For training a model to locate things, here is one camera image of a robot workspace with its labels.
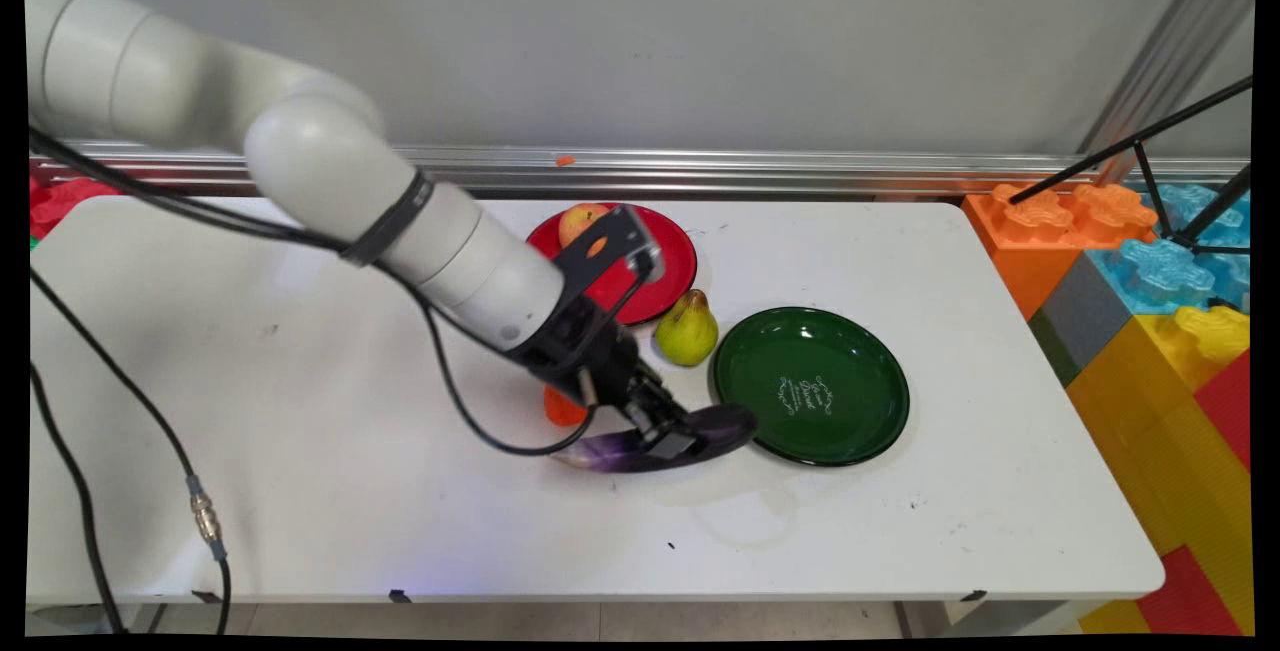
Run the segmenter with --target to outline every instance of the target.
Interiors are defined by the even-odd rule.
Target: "red apple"
[[[602,215],[608,212],[608,207],[603,205],[576,205],[571,210],[567,210],[567,212],[563,212],[559,223],[561,248],[563,249],[564,246],[572,244],[575,238],[580,237],[581,233],[586,230],[586,226],[591,226],[591,224],[595,223],[595,219],[599,219]],[[594,256],[600,253],[605,240],[608,240],[608,238],[600,238],[596,240],[595,244],[591,244],[591,249],[586,255]]]

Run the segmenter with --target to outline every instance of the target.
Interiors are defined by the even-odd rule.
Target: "gray wall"
[[[399,145],[1070,153],[1170,0],[141,1],[349,78]]]
[[[1187,95],[1187,102],[1198,101],[1215,91],[1253,73],[1253,10],[1226,40],[1217,56]],[[1212,107],[1156,136],[1151,153],[1161,156],[1244,156],[1252,141],[1251,114],[1253,91],[1245,91],[1219,107]]]

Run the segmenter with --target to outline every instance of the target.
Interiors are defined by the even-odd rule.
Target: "black clip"
[[[390,205],[369,230],[361,233],[360,238],[356,238],[352,246],[347,246],[347,251],[339,253],[338,258],[348,263],[355,263],[356,267],[365,267],[365,265],[375,262],[378,256],[394,244],[406,228],[413,223],[413,219],[421,212],[422,206],[430,200],[433,189],[435,189],[435,185],[430,178],[421,169],[415,168],[413,180],[410,183],[408,189],[404,189],[396,203]]]

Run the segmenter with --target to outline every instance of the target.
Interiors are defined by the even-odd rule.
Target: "floor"
[[[952,620],[966,609],[950,605]],[[36,615],[92,624],[96,608]],[[218,608],[173,604],[134,633],[212,633]],[[901,638],[892,604],[233,604],[228,633],[484,641],[782,641]],[[1079,627],[1060,633],[1079,633]]]

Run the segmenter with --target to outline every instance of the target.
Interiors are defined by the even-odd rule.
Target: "pear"
[[[719,340],[719,325],[707,303],[707,294],[696,288],[685,292],[658,322],[654,340],[673,363],[685,367],[703,363]]]

